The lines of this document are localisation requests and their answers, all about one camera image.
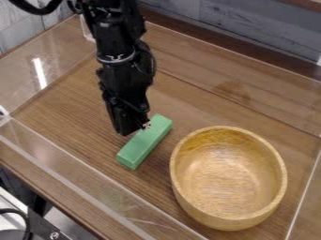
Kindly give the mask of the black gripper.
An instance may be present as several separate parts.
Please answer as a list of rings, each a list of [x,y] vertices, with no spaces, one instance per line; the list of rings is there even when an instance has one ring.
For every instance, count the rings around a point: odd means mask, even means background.
[[[116,60],[98,57],[96,60],[102,65],[96,75],[110,120],[116,133],[128,136],[139,128],[151,126],[147,91],[155,76],[155,59],[151,55],[135,55]]]

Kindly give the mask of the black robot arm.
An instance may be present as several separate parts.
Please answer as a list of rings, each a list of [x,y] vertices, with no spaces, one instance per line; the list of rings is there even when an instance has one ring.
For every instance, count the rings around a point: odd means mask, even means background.
[[[147,90],[157,71],[146,34],[146,19],[135,0],[68,0],[83,16],[96,44],[102,98],[112,127],[127,136],[150,122]]]

